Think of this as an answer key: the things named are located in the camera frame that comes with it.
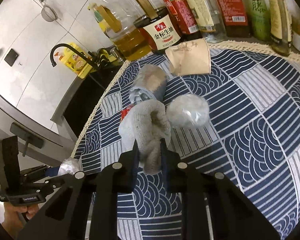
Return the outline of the person's left hand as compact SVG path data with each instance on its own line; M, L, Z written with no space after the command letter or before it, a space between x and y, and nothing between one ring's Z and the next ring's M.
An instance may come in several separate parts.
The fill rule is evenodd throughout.
M39 211L39 206L38 204L13 206L10 202L4 202L4 210L4 221L1 225L13 239L16 239L24 227L19 214L23 213L27 219L31 219Z

